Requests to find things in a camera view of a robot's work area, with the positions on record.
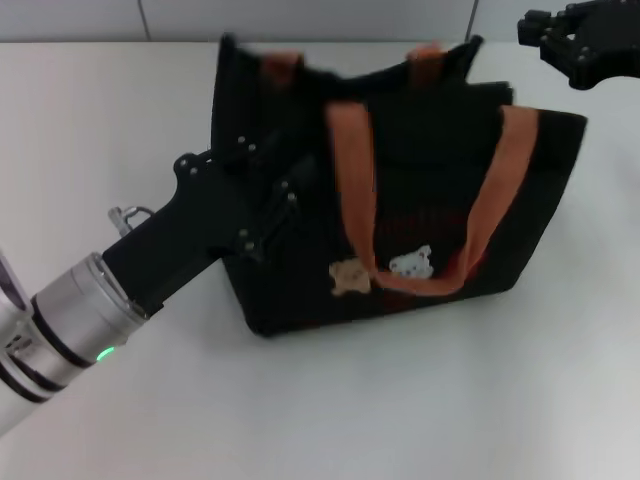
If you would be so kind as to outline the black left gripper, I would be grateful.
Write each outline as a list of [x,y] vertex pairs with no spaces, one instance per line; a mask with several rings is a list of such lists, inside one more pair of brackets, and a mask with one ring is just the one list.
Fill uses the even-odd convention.
[[[236,253],[239,232],[257,229],[242,175],[264,168],[273,134],[211,135],[211,152],[184,154],[173,165],[171,200],[102,254],[129,300],[161,305],[218,259]],[[302,157],[277,179],[260,212],[260,254],[269,259],[300,216],[300,196],[315,182],[315,159]]]

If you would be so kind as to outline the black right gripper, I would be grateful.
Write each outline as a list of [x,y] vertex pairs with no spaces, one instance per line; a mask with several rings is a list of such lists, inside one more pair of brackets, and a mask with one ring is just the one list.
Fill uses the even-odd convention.
[[[566,16],[574,29],[574,57]],[[615,77],[639,78],[638,1],[590,1],[557,13],[529,10],[517,22],[517,39],[540,45],[540,59],[576,90]]]

